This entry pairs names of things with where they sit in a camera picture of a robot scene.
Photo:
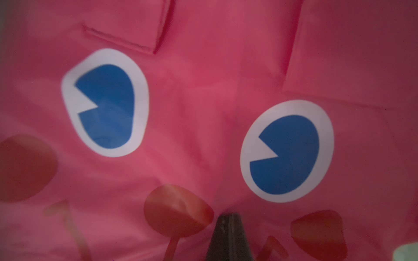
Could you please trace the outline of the pink bunny raincoat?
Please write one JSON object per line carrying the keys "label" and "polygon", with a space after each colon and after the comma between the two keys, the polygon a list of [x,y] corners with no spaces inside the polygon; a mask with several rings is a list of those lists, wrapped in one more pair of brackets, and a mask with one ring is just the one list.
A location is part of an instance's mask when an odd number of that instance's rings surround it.
{"label": "pink bunny raincoat", "polygon": [[2,1],[1,260],[392,261],[417,1]]}

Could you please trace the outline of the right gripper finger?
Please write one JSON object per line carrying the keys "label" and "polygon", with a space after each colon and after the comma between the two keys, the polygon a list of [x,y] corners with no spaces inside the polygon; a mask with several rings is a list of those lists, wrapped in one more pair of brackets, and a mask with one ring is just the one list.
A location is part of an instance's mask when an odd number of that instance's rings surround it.
{"label": "right gripper finger", "polygon": [[218,217],[205,261],[253,261],[241,216],[226,213]]}

